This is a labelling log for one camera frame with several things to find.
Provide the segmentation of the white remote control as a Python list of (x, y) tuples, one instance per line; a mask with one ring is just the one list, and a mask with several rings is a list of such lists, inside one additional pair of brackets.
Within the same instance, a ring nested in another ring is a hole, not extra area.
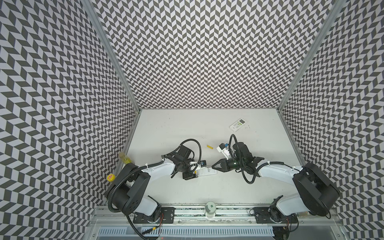
[(247, 123), (244, 119), (239, 119), (236, 122), (234, 122), (232, 125), (230, 125), (230, 130), (233, 132), (237, 132), (239, 129), (241, 129), (245, 124)]
[(216, 175), (217, 173), (218, 171), (212, 168), (201, 168), (195, 171), (195, 174), (198, 177), (212, 176), (212, 175)]

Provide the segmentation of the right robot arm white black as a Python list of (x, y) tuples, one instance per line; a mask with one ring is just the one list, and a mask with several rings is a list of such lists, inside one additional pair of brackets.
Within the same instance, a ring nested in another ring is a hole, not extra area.
[(296, 188), (296, 193), (280, 195), (269, 206), (269, 217), (274, 223), (281, 223), (288, 216), (304, 212), (330, 218), (331, 208), (340, 198), (336, 184), (313, 163), (290, 166), (284, 162), (255, 157), (245, 143), (238, 142), (235, 135), (230, 136), (229, 143), (221, 143), (217, 150), (224, 158), (213, 164), (212, 168), (216, 171), (240, 172), (249, 185), (258, 178), (269, 178)]

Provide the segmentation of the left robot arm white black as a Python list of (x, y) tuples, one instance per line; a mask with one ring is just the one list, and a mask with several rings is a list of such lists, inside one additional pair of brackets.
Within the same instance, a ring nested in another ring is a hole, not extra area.
[(149, 183), (165, 176), (173, 178), (178, 173), (182, 174), (185, 181), (194, 179), (201, 162), (201, 144), (195, 139), (187, 139), (175, 150), (162, 155), (157, 163), (142, 167), (126, 164), (105, 192), (109, 211), (121, 212), (126, 217), (135, 213), (150, 223), (157, 222), (162, 215), (162, 205), (152, 197), (145, 196)]

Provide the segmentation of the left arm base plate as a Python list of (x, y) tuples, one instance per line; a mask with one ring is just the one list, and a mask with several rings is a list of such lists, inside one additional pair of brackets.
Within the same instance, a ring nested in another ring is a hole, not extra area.
[(135, 224), (172, 224), (175, 217), (175, 208), (158, 207), (150, 216), (142, 213), (135, 213), (133, 223)]

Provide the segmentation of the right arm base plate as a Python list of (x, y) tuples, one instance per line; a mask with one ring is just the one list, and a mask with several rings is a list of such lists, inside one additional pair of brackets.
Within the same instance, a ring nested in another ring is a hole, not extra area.
[(283, 215), (277, 208), (254, 207), (249, 214), (255, 217), (258, 224), (296, 224), (297, 218), (292, 214)]

